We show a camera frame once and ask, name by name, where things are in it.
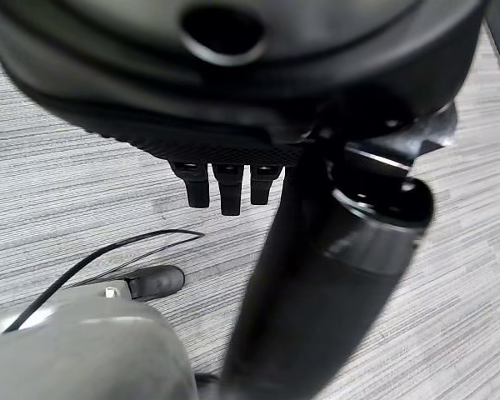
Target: gray object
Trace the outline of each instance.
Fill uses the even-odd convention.
[[[129,300],[126,286],[61,291],[31,327],[0,335],[0,400],[198,399],[182,343],[158,311]],[[20,311],[0,314],[0,329]]]

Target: black plastic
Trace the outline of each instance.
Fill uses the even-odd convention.
[[[280,177],[282,168],[270,166],[250,167],[252,179],[250,180],[250,203],[264,206],[268,203],[268,195],[273,182]]]
[[[323,389],[376,320],[431,220],[429,191],[422,212],[404,220],[350,212],[325,163],[304,163],[287,172],[227,352],[222,398],[307,400]]]
[[[241,213],[244,166],[214,164],[213,173],[218,181],[222,215],[239,215]]]
[[[209,177],[207,164],[170,162],[176,176],[185,182],[189,207],[209,207]]]

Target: gray carpet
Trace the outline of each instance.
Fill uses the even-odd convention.
[[[416,166],[437,193],[437,221],[322,399],[500,399],[500,67],[487,35],[458,107],[455,146]],[[268,207],[250,207],[246,185],[240,217],[220,215],[215,187],[209,209],[188,208],[165,162],[48,115],[0,72],[0,309],[33,298],[102,245],[196,229],[207,237],[144,264],[187,272],[177,296],[153,305],[195,368],[216,371],[280,190],[277,182]],[[179,238],[107,255],[78,279]]]

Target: wire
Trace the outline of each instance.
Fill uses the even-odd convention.
[[[28,318],[30,318],[32,314],[35,313],[51,296],[53,296],[53,294],[57,292],[70,278],[79,273],[88,264],[90,264],[92,261],[102,256],[103,254],[109,253],[112,250],[121,248],[131,243],[140,242],[145,239],[155,238],[156,236],[166,235],[169,233],[184,233],[187,235],[195,236],[192,239],[187,240],[186,242],[191,242],[192,240],[197,240],[199,238],[203,238],[204,236],[206,236],[203,233],[187,231],[185,229],[163,229],[161,231],[154,231],[134,237],[129,237],[128,239],[121,240],[120,242],[116,242],[106,247],[99,248],[96,252],[89,254],[82,261],[78,262],[76,265],[74,265],[72,268],[66,271],[61,277],[57,279],[56,282],[54,282],[44,292],[42,292],[39,295],[39,297],[33,300],[33,302],[31,302],[30,305],[27,306],[23,312],[21,312],[21,314],[17,317],[17,319],[15,319],[15,321],[13,321],[13,323],[9,325],[9,327],[5,331],[3,331],[3,333],[10,333],[17,331],[28,320]]]
[[[146,257],[150,257],[150,256],[152,256],[154,254],[157,254],[157,253],[160,253],[160,252],[164,252],[165,250],[167,250],[169,248],[174,248],[176,246],[179,246],[180,244],[184,244],[184,243],[187,243],[187,242],[192,242],[193,240],[197,240],[198,238],[199,237],[191,237],[190,239],[180,240],[179,242],[171,243],[171,244],[168,244],[167,246],[156,248],[155,250],[152,250],[151,252],[147,252],[147,253],[142,254],[142,255],[140,255],[138,257],[135,257],[133,260],[126,261],[125,263],[120,264],[119,266],[117,266],[115,268],[111,268],[111,269],[109,269],[107,271],[99,273],[98,275],[96,275],[94,277],[90,277],[90,278],[88,278],[88,279],[86,279],[84,281],[81,281],[81,282],[78,282],[78,283],[74,283],[73,285],[70,285],[69,288],[74,288],[74,287],[77,287],[77,286],[85,285],[87,283],[91,283],[92,281],[96,281],[97,279],[103,278],[103,277],[109,275],[110,273],[115,273],[116,271],[120,271],[121,269],[127,267],[128,265],[134,264],[137,261],[141,261],[142,259],[144,259]]]

